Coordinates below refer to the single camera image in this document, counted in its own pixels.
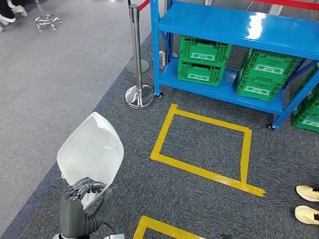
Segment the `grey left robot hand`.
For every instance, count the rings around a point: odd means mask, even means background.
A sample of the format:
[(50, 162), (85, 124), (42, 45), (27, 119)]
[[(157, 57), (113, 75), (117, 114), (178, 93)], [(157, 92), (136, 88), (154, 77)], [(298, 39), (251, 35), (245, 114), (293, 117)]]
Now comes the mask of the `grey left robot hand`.
[(91, 214), (85, 213), (81, 201), (85, 194), (101, 193), (105, 187), (102, 182), (85, 177), (63, 191), (60, 200), (61, 232), (57, 238), (88, 239), (91, 233), (98, 230), (114, 204), (114, 191), (111, 188), (104, 191), (102, 201)]

